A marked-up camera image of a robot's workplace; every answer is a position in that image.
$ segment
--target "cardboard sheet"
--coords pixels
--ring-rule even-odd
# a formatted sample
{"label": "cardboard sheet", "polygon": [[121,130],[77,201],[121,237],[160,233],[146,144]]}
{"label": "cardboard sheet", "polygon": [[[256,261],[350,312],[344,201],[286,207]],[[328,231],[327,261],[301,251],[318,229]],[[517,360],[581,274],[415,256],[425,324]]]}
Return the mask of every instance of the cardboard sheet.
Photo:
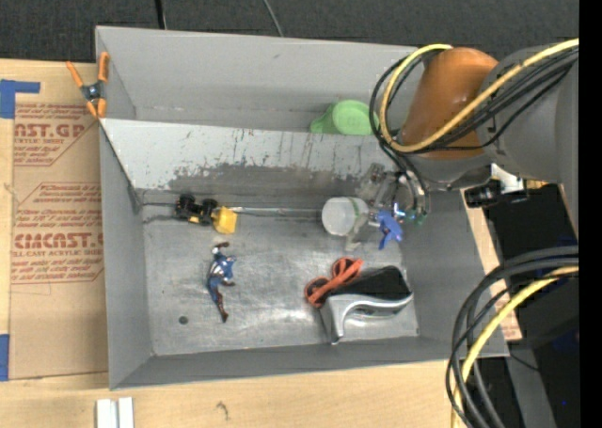
{"label": "cardboard sheet", "polygon": [[41,85],[14,119],[9,378],[105,371],[98,123],[64,62],[2,60],[0,77]]}

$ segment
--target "blue tape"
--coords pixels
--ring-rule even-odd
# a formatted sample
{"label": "blue tape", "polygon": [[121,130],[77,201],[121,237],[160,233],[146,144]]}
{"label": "blue tape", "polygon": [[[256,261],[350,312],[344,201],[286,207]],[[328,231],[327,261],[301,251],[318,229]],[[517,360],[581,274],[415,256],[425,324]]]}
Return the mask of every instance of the blue tape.
{"label": "blue tape", "polygon": [[0,381],[8,381],[8,334],[0,334]]}
{"label": "blue tape", "polygon": [[15,118],[16,93],[40,93],[40,82],[0,80],[0,119]]}

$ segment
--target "blue toy figure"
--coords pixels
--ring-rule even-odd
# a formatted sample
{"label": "blue toy figure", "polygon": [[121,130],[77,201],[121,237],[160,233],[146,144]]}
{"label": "blue toy figure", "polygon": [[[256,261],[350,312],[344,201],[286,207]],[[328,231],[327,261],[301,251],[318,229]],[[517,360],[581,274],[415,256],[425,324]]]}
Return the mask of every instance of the blue toy figure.
{"label": "blue toy figure", "polygon": [[230,243],[220,243],[212,249],[214,254],[214,261],[209,269],[209,275],[207,276],[207,289],[213,299],[215,305],[219,309],[219,313],[222,316],[222,323],[225,323],[228,319],[228,314],[224,309],[224,296],[218,291],[220,284],[224,286],[234,286],[232,278],[234,274],[232,272],[232,266],[236,262],[236,256],[224,256],[221,252],[222,247],[228,247]]}
{"label": "blue toy figure", "polygon": [[380,231],[385,234],[385,237],[380,241],[379,249],[384,249],[391,239],[395,239],[395,241],[400,243],[404,238],[402,227],[387,211],[378,212],[378,223],[380,224]]}

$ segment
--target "yellow cable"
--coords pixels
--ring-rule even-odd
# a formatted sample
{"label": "yellow cable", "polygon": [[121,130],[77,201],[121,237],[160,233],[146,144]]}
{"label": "yellow cable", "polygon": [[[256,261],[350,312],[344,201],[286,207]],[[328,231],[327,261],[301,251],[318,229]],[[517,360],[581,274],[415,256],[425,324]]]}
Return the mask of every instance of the yellow cable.
{"label": "yellow cable", "polygon": [[394,142],[394,140],[392,139],[392,137],[388,131],[388,126],[387,126],[387,103],[388,103],[388,98],[390,97],[391,91],[393,90],[393,87],[395,85],[395,82],[397,81],[399,76],[402,74],[402,72],[407,68],[407,66],[410,65],[414,61],[414,59],[416,59],[417,57],[419,57],[423,54],[426,54],[427,52],[432,52],[433,50],[450,50],[451,48],[453,48],[451,45],[447,45],[445,43],[433,43],[431,45],[426,45],[424,47],[421,47],[418,50],[412,52],[412,54],[410,54],[400,64],[400,66],[397,67],[397,69],[395,69],[393,71],[393,73],[391,74],[391,77],[390,77],[390,79],[387,83],[387,87],[385,89],[385,93],[383,94],[383,100],[381,102],[380,111],[378,112],[378,118],[380,120],[381,131],[382,131],[383,137],[387,140],[389,145],[392,142]]}
{"label": "yellow cable", "polygon": [[[560,269],[555,269],[554,271],[552,271],[550,273],[550,275],[551,276],[560,276],[560,275],[565,275],[565,274],[576,273],[576,272],[578,272],[578,270],[579,270],[579,268],[577,266],[561,267]],[[513,296],[512,299],[510,301],[508,301],[504,305],[504,307],[502,309],[500,309],[493,318],[491,318],[491,321],[489,321],[489,323],[484,328],[481,335],[479,335],[479,338],[477,338],[477,340],[474,342],[474,344],[470,348],[467,358],[462,365],[462,379],[464,380],[465,383],[468,380],[468,375],[470,374],[472,365],[476,361],[476,359],[477,359],[479,353],[481,352],[481,350],[483,349],[484,345],[487,343],[489,338],[491,338],[491,335],[501,324],[501,321],[508,314],[510,314],[510,312],[513,311],[517,306],[522,304],[525,301],[525,299],[530,297],[532,294],[537,293],[540,289],[546,287],[548,284],[551,284],[552,282],[554,282],[556,280],[558,280],[557,277],[550,277],[550,278],[540,279],[540,280],[532,282],[529,286],[527,286],[526,288],[519,291],[517,295]],[[460,405],[462,400],[460,399],[460,390],[458,389],[458,387],[456,387],[455,390],[453,391],[453,398],[456,401],[456,403],[458,405]],[[459,424],[458,424],[459,421],[460,421],[460,417],[458,417],[457,413],[452,409],[451,410],[451,428],[454,428],[455,426],[459,426]]]}
{"label": "yellow cable", "polygon": [[[436,140],[441,138],[443,135],[445,135],[447,132],[449,132],[451,129],[453,129],[456,125],[458,125],[468,114],[470,114],[472,111],[474,111],[483,101],[485,101],[487,98],[489,98],[489,96],[491,96],[491,94],[493,94],[503,84],[505,84],[511,78],[515,77],[521,71],[525,70],[527,67],[533,65],[534,63],[539,62],[540,60],[542,60],[544,58],[555,55],[558,52],[561,52],[563,50],[568,50],[568,49],[574,48],[578,45],[579,45],[579,39],[564,41],[564,42],[558,43],[552,47],[548,47],[545,50],[539,52],[538,54],[530,56],[522,63],[516,64],[509,71],[504,73],[498,80],[496,80],[493,84],[491,84],[491,86],[489,86],[486,90],[481,92],[481,94],[479,96],[477,96],[476,99],[474,99],[471,103],[469,103],[466,107],[464,107],[460,112],[458,112],[458,114],[456,114],[453,117],[453,119],[448,121],[443,127],[441,127],[434,134],[430,135],[429,137],[425,138],[424,140],[421,140],[421,142],[417,142],[416,144],[412,144],[409,146],[404,146],[404,145],[400,144],[399,142],[395,141],[391,137],[390,132],[388,131],[387,118],[386,118],[385,113],[386,113],[386,106],[388,103],[388,98],[390,96],[390,93],[393,90],[393,86],[394,86],[395,82],[397,81],[397,79],[399,78],[400,74],[405,69],[406,65],[409,63],[409,61],[408,61],[408,60],[410,60],[410,57],[409,57],[402,65],[400,65],[391,74],[391,77],[387,84],[387,88],[385,89],[385,93],[383,94],[383,99],[381,102],[381,107],[380,107],[380,112],[379,112],[380,128],[381,128],[383,137],[387,140],[389,146],[392,149],[394,149],[395,151],[400,152],[400,153],[409,153],[409,152],[419,151],[420,149],[428,147],[433,142],[435,142]],[[415,52],[415,54],[420,55],[422,53],[422,52],[420,52],[421,50],[422,49],[417,50]]]}

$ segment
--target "action figure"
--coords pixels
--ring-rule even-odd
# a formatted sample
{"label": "action figure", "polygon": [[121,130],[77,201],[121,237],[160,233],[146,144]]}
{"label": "action figure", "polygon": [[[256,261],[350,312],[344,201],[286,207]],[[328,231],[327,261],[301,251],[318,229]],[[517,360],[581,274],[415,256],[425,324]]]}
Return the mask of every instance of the action figure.
{"label": "action figure", "polygon": [[230,243],[220,243],[212,249],[214,254],[214,262],[209,269],[209,275],[207,276],[207,289],[213,299],[215,305],[219,309],[219,313],[222,316],[222,323],[225,323],[228,319],[228,314],[224,309],[224,296],[218,291],[220,284],[224,286],[234,286],[232,278],[232,266],[236,262],[236,256],[224,256],[221,252],[222,247],[228,247]]}

